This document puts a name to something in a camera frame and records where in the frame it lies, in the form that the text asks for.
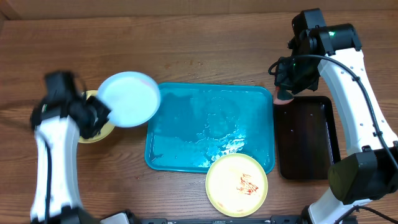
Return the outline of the light blue plate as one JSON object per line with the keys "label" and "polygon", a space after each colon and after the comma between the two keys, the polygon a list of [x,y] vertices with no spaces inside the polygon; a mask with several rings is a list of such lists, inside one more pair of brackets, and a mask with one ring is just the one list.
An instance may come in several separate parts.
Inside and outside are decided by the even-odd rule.
{"label": "light blue plate", "polygon": [[120,72],[107,78],[96,97],[111,110],[108,119],[119,128],[144,124],[161,102],[158,84],[141,72]]}

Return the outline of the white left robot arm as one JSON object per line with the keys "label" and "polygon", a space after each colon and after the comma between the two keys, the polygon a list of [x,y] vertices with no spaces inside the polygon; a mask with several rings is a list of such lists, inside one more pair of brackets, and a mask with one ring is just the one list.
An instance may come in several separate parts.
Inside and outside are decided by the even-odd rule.
{"label": "white left robot arm", "polygon": [[31,223],[99,223],[84,208],[77,178],[80,138],[100,133],[110,109],[77,89],[75,74],[55,71],[44,76],[47,94],[31,114],[37,143],[37,185]]}

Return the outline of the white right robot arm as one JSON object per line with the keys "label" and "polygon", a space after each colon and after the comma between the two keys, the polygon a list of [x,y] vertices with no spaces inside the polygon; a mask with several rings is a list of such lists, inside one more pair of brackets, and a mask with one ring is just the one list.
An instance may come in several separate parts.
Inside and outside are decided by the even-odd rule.
{"label": "white right robot arm", "polygon": [[290,103],[324,80],[340,116],[347,157],[328,171],[329,188],[302,210],[300,223],[356,223],[353,212],[397,191],[397,135],[386,122],[366,74],[359,36],[351,24],[328,26],[320,9],[292,20],[289,57],[269,67],[274,103]]}

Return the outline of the yellow plate with red stain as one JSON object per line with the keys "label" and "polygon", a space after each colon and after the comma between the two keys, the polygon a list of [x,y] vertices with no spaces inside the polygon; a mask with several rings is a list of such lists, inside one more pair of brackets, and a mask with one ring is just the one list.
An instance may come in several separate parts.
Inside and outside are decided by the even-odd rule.
{"label": "yellow plate with red stain", "polygon": [[109,121],[101,128],[101,130],[98,132],[98,134],[92,138],[89,139],[84,139],[80,136],[79,138],[79,143],[82,144],[89,144],[89,143],[94,143],[98,142],[102,139],[104,139],[106,136],[108,136],[113,129],[115,128],[114,124],[110,123]]}

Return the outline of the pink sponge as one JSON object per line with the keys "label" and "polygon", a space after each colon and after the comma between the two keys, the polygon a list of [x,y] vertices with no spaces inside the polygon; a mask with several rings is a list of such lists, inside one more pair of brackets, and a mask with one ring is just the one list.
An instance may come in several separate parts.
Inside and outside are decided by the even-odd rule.
{"label": "pink sponge", "polygon": [[286,105],[294,99],[293,95],[287,90],[283,90],[280,87],[276,87],[273,94],[273,104],[275,105]]}

